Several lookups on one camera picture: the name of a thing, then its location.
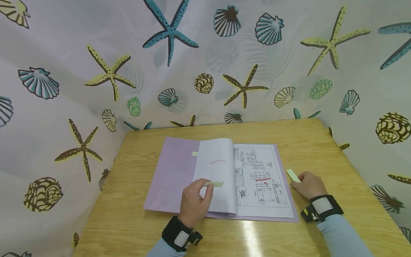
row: purple folder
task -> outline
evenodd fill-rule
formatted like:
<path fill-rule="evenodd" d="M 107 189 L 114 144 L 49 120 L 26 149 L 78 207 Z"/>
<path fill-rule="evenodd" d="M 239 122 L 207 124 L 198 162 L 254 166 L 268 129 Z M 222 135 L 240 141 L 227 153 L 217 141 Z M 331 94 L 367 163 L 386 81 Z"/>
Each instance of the purple folder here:
<path fill-rule="evenodd" d="M 163 211 L 179 213 L 181 204 L 181 194 L 183 189 L 193 182 L 194 170 L 196 168 L 197 156 L 193 152 L 198 152 L 200 141 L 166 137 L 160 158 L 157 163 L 150 189 L 145 199 L 144 209 L 150 211 Z M 285 172 L 277 145 L 274 145 L 277 159 L 285 179 Z M 299 222 L 290 187 L 285 184 L 285 188 L 293 209 L 294 218 L 270 218 L 270 217 L 245 217 L 229 216 L 227 213 L 208 212 L 206 217 L 231 220 L 267 220 L 280 222 Z"/>

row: sticky note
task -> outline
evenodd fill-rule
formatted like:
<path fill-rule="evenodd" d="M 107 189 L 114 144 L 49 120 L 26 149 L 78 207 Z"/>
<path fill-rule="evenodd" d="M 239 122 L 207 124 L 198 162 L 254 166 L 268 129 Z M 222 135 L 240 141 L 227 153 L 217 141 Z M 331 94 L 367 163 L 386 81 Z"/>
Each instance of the sticky note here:
<path fill-rule="evenodd" d="M 288 169 L 287 173 L 293 181 L 301 183 L 301 180 L 296 176 L 292 169 Z"/>
<path fill-rule="evenodd" d="M 222 181 L 222 182 L 214 182 L 214 181 L 205 182 L 203 187 L 208 187 L 210 184 L 213 184 L 215 187 L 220 188 L 220 187 L 223 186 L 223 183 L 224 183 L 224 181 Z"/>

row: red line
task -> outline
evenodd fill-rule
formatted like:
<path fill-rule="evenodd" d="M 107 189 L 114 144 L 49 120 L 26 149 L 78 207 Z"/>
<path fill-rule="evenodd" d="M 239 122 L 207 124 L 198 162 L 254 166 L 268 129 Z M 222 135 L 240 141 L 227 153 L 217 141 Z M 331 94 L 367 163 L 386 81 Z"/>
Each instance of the red line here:
<path fill-rule="evenodd" d="M 214 162 L 218 162 L 218 161 L 226 162 L 224 160 L 216 160 L 216 161 L 213 161 L 211 164 L 213 164 Z"/>
<path fill-rule="evenodd" d="M 257 182 L 257 181 L 264 181 L 264 180 L 269 180 L 269 179 L 271 179 L 271 178 L 265 178 L 265 179 L 256 179 L 256 182 Z"/>

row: open booklet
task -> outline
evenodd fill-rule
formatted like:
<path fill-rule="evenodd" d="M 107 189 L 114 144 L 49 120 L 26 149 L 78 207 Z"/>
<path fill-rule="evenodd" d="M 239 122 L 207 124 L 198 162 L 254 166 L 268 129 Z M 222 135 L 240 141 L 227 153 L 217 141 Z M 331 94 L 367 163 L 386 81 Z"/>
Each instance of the open booklet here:
<path fill-rule="evenodd" d="M 222 182 L 214 187 L 210 212 L 294 218 L 278 158 L 273 145 L 234 144 L 226 138 L 201 141 L 193 181 Z"/>

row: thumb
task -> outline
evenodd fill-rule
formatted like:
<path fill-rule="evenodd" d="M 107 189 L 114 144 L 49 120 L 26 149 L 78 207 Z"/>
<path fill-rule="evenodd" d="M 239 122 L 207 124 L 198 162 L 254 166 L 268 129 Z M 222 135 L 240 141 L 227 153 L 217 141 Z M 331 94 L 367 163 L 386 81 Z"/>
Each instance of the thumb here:
<path fill-rule="evenodd" d="M 291 185 L 294 189 L 298 190 L 298 189 L 300 188 L 300 186 L 301 186 L 301 183 L 295 182 L 295 181 L 291 181 L 290 185 Z"/>
<path fill-rule="evenodd" d="M 208 185 L 207 189 L 205 190 L 204 201 L 207 203 L 208 206 L 210 206 L 210 203 L 211 203 L 213 190 L 214 190 L 213 184 Z"/>

